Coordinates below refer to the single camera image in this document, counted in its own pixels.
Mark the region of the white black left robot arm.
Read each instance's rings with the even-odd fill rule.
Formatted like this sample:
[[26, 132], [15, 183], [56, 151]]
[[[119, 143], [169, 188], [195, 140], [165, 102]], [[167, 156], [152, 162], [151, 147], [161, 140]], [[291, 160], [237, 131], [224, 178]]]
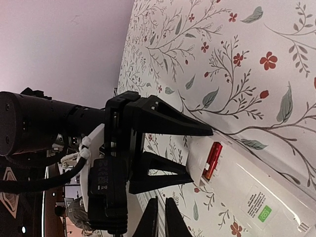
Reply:
[[192, 181], [185, 166], [144, 152], [146, 134], [211, 136], [212, 127], [181, 114], [156, 96], [124, 92], [105, 109], [49, 100], [27, 92], [0, 94], [0, 154], [49, 148], [58, 134], [70, 138], [90, 134], [102, 125], [97, 151], [104, 153], [91, 174], [92, 195], [139, 194]]

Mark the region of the white remote control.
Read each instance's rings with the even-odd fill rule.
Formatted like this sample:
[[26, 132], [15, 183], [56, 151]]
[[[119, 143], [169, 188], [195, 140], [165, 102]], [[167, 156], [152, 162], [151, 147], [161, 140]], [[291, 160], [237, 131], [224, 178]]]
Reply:
[[313, 237], [316, 202], [238, 143], [222, 144], [218, 164], [202, 188], [210, 188], [254, 237]]

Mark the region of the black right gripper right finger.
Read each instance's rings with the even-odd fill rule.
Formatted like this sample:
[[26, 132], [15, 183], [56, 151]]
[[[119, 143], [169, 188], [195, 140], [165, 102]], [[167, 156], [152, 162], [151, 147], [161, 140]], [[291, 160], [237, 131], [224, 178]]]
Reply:
[[172, 197], [165, 201], [165, 236], [192, 237]]

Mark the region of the red orange AA battery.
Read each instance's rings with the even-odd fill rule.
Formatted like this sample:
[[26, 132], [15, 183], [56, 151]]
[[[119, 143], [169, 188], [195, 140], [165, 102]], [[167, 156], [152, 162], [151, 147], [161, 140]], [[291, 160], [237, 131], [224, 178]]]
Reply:
[[217, 160], [222, 150], [222, 147], [223, 147], [222, 144], [219, 142], [213, 143], [210, 153], [208, 155], [208, 159], [207, 159], [207, 163], [209, 164], [209, 166], [211, 166], [214, 163], [214, 161]]

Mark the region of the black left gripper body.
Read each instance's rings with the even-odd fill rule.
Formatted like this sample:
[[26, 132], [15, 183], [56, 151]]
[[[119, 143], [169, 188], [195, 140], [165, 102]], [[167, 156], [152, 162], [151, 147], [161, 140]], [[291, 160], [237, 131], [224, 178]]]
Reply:
[[105, 105], [104, 151], [109, 182], [143, 183], [146, 180], [144, 134], [135, 128], [134, 114], [141, 101], [138, 92], [127, 91]]

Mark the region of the white battery cover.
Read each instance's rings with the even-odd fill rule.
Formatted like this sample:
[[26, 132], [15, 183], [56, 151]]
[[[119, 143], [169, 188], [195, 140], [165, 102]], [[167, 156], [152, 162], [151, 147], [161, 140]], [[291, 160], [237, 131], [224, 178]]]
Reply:
[[205, 181], [202, 181], [202, 174], [213, 143], [214, 140], [211, 137], [194, 137], [188, 146], [186, 171], [198, 187], [204, 186]]

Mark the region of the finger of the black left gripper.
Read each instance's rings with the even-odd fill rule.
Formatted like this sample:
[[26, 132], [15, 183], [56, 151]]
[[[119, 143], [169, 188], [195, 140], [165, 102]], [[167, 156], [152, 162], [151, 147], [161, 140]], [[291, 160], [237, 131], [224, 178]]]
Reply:
[[[149, 170], [172, 172], [172, 175], [149, 175]], [[143, 152], [135, 158], [129, 179], [131, 194], [145, 193], [169, 186], [192, 183], [186, 167], [150, 152]]]
[[190, 118], [158, 98], [141, 97], [124, 107], [124, 123], [141, 133], [212, 136], [213, 129]]

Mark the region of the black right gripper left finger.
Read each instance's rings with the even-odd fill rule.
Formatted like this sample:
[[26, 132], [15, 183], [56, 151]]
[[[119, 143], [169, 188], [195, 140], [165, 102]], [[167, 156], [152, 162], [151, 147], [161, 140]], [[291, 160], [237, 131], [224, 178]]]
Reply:
[[158, 198], [151, 198], [145, 208], [133, 237], [158, 236]]

